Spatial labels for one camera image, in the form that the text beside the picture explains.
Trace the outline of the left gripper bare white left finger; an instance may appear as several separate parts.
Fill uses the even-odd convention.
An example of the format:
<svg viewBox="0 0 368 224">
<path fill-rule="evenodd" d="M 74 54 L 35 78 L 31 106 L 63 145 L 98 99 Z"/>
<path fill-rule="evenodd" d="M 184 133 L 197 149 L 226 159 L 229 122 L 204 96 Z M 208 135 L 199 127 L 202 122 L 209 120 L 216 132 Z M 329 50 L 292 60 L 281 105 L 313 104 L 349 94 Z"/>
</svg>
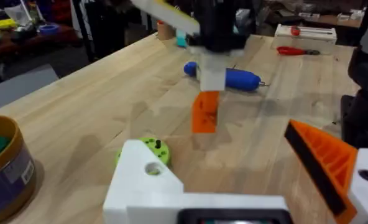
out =
<svg viewBox="0 0 368 224">
<path fill-rule="evenodd" d="M 178 209 L 166 200 L 183 183 L 140 140 L 127 140 L 103 204 L 105 223 L 176 223 Z"/>
</svg>

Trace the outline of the left gripper white orange right finger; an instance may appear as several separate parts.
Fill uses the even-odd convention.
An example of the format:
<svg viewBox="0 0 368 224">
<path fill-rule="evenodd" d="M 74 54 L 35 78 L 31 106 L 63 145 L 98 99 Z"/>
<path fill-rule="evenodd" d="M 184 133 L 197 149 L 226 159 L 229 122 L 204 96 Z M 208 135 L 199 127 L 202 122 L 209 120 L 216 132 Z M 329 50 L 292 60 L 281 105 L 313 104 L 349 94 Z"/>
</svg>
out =
<svg viewBox="0 0 368 224">
<path fill-rule="evenodd" d="M 285 139 L 306 169 L 333 223 L 368 223 L 368 147 L 355 148 L 291 119 Z"/>
</svg>

